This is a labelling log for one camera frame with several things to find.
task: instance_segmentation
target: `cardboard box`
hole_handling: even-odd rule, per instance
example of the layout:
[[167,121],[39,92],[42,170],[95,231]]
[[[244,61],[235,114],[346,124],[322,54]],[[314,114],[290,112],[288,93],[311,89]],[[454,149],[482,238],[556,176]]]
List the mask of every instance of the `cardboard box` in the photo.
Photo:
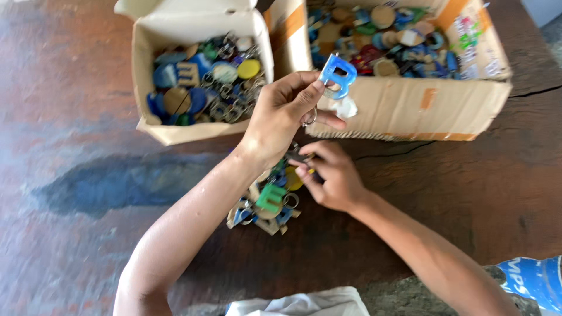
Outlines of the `cardboard box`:
[[252,36],[268,83],[273,81],[273,55],[268,29],[255,9],[257,0],[119,0],[115,13],[129,16],[133,26],[133,85],[140,116],[137,129],[164,145],[244,132],[249,120],[236,123],[201,123],[186,127],[161,125],[146,102],[153,92],[154,52],[170,45],[188,46],[234,31]]
[[[311,0],[309,5],[324,1]],[[445,31],[470,80],[377,78],[360,76],[351,86],[359,112],[338,131],[313,124],[306,133],[322,138],[375,138],[389,141],[472,141],[485,131],[505,104],[511,68],[482,0],[336,0],[334,6],[431,8],[431,20]],[[270,30],[275,77],[312,70],[307,3],[276,0],[264,13]],[[333,100],[322,97],[318,108]]]

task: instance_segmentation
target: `concrete floor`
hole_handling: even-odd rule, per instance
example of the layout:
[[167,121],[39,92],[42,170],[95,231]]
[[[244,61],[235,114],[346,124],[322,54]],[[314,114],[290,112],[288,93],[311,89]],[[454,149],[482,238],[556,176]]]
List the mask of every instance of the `concrete floor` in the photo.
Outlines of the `concrete floor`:
[[562,15],[543,26],[541,32],[562,69]]

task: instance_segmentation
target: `ring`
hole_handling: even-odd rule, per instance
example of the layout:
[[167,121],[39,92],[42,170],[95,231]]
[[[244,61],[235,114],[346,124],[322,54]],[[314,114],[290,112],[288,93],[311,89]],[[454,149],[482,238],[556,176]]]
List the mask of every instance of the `ring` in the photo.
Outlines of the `ring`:
[[[294,206],[289,205],[289,197],[292,197],[294,199]],[[287,209],[291,209],[291,210],[295,209],[298,203],[299,203],[298,195],[294,193],[287,193],[287,195],[283,197],[283,206],[285,206]]]
[[314,106],[314,118],[312,119],[311,122],[302,123],[302,127],[307,127],[307,126],[311,125],[312,123],[316,122],[317,117],[318,117],[318,110],[316,109],[316,106]]

